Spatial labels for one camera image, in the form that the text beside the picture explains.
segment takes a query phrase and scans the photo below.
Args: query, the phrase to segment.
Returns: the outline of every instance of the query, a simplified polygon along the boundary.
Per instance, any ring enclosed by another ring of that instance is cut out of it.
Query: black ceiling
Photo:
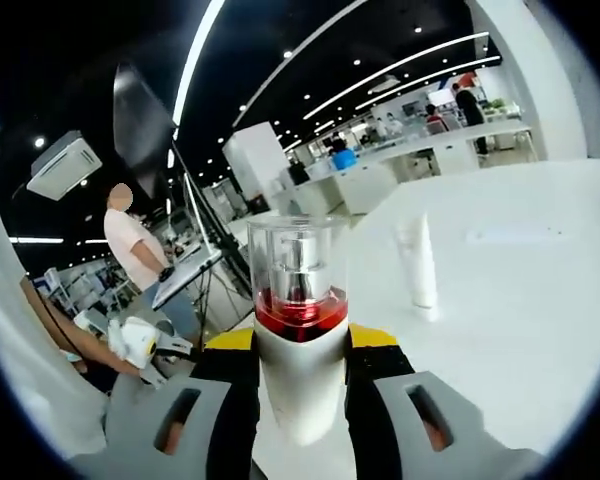
[[[225,2],[198,62],[178,136],[196,181],[206,185],[226,176],[217,139],[231,135],[239,106],[282,62],[284,50],[297,47],[349,3]],[[77,8],[66,2],[29,2],[18,4],[17,27],[0,29],[0,209],[13,236],[65,239],[59,246],[18,247],[33,274],[107,251],[106,245],[77,247],[76,243],[103,238],[108,190],[120,181],[133,185],[112,146],[116,65],[132,61],[171,109],[206,6],[206,1],[189,0],[92,1]],[[5,7],[0,22],[12,21],[13,8]],[[422,33],[414,32],[416,25]],[[279,120],[278,133],[291,130],[309,139],[315,122],[334,119],[338,106],[352,114],[356,105],[369,98],[367,88],[356,90],[311,121],[302,120],[317,105],[405,56],[470,33],[469,11],[460,0],[369,0],[297,55],[238,128]],[[401,77],[408,72],[417,78],[444,68],[443,58],[449,59],[449,66],[475,60],[473,42],[427,55],[395,73]],[[355,59],[361,60],[360,66],[353,65]],[[303,99],[306,93],[311,95],[308,101]],[[57,203],[18,190],[40,154],[33,148],[34,138],[43,135],[51,143],[71,129],[83,133],[105,166],[86,187]],[[291,141],[281,140],[283,145]],[[159,205],[139,193],[132,208],[147,212]],[[93,218],[87,222],[88,215]]]

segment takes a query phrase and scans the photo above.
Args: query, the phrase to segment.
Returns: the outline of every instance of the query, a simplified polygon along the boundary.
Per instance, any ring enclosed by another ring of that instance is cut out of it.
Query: man in pink shirt
[[[126,213],[133,201],[131,189],[119,183],[111,190],[104,216],[104,236],[120,266],[151,305],[160,286],[160,275],[170,267],[162,245],[142,224]],[[176,294],[160,309],[175,331],[198,344],[200,323],[189,297]]]

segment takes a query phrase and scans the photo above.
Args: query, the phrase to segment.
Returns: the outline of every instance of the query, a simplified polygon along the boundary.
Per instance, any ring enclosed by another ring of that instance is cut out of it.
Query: perfume bottle
[[[340,217],[249,222],[264,381],[279,427],[298,445],[320,439],[343,401],[347,233]]]

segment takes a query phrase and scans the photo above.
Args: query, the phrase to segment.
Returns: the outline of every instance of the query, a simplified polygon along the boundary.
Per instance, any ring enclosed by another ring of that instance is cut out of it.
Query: person in blue shirt
[[[334,152],[331,160],[333,160],[336,169],[344,170],[358,162],[356,154],[353,153],[353,150],[347,148],[347,144],[341,138],[334,139],[331,146]]]

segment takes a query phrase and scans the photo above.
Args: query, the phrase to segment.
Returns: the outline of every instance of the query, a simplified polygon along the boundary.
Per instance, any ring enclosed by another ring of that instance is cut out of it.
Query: air conditioner
[[[399,83],[400,80],[398,80],[393,75],[385,75],[384,80],[381,83],[377,84],[369,90],[369,95],[373,93],[382,93],[385,90],[389,90],[390,88],[395,87]]]
[[[101,166],[80,132],[72,130],[33,162],[27,190],[58,201]]]

